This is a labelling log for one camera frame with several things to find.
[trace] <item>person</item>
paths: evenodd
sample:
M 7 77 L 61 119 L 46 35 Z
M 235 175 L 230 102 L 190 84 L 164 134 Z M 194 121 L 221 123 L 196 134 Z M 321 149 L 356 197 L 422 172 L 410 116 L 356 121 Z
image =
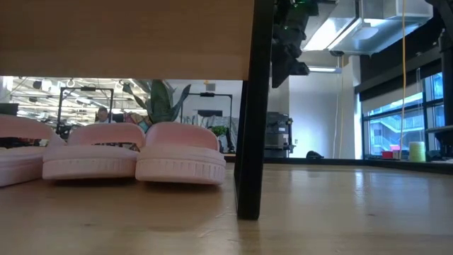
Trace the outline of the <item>person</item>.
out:
M 108 123 L 108 117 L 107 108 L 101 106 L 98 109 L 98 120 L 95 123 Z

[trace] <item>green plant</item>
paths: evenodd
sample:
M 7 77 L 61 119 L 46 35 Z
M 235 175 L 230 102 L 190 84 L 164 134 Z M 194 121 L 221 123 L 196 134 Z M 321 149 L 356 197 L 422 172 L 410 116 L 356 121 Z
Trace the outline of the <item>green plant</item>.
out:
M 227 129 L 224 126 L 215 126 L 211 128 L 211 131 L 215 134 L 215 136 L 220 137 L 222 135 L 227 134 Z
M 135 101 L 140 107 L 147 110 L 149 119 L 152 123 L 173 122 L 178 117 L 179 110 L 184 100 L 190 93 L 190 85 L 187 85 L 181 94 L 176 105 L 173 106 L 173 93 L 175 89 L 171 88 L 164 80 L 134 80 L 143 91 L 149 94 L 149 99 L 145 102 L 134 95 L 130 84 L 123 84 L 122 90 L 133 95 Z

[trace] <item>metal stand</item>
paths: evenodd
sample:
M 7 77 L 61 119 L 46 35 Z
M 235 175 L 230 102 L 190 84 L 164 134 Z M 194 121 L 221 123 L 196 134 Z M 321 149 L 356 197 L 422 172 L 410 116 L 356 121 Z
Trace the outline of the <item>metal stand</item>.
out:
M 108 119 L 108 122 L 110 123 L 110 121 L 112 120 L 111 118 L 111 115 L 112 115 L 112 107 L 113 107 L 113 92 L 114 90 L 113 89 L 100 89 L 100 88 L 93 88 L 93 87 L 87 87 L 87 86 L 83 86 L 83 87 L 80 87 L 80 88 L 68 88 L 68 87 L 62 87 L 60 88 L 60 91 L 59 91 L 59 102 L 58 102 L 58 116 L 57 116 L 57 128 L 55 130 L 55 132 L 59 135 L 60 134 L 60 120 L 62 118 L 62 104 L 63 104 L 63 100 L 66 99 L 66 97 L 68 95 L 64 95 L 64 91 L 65 90 L 69 90 L 69 94 L 71 94 L 71 92 L 74 92 L 75 90 L 80 90 L 80 91 L 110 91 L 110 110 L 108 111 L 109 114 L 110 114 L 110 118 Z
M 248 81 L 243 83 L 247 93 L 241 98 L 235 168 L 237 214 L 245 220 L 257 220 L 260 215 L 273 12 L 273 0 L 255 0 Z

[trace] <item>ceiling duct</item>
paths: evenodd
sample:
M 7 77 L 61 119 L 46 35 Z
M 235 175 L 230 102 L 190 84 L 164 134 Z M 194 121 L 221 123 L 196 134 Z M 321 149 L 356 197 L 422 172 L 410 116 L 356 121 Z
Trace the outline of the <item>ceiling duct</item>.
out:
M 425 0 L 406 0 L 406 35 L 432 18 Z M 380 52 L 403 36 L 403 0 L 340 0 L 303 50 L 335 50 L 355 55 Z

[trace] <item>pink slipper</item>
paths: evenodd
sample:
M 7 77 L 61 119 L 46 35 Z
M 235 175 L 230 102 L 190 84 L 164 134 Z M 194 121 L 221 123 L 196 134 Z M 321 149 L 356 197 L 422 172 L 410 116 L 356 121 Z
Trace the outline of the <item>pink slipper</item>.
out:
M 77 128 L 70 134 L 68 146 L 45 153 L 42 177 L 48 180 L 134 177 L 138 152 L 94 145 L 106 142 L 133 142 L 142 147 L 144 133 L 131 123 Z
M 137 159 L 139 181 L 221 184 L 225 159 L 211 131 L 180 123 L 155 124 Z
M 48 147 L 19 147 L 0 150 L 0 187 L 42 176 L 42 155 L 65 142 L 44 123 L 29 118 L 0 114 L 0 137 L 49 140 Z

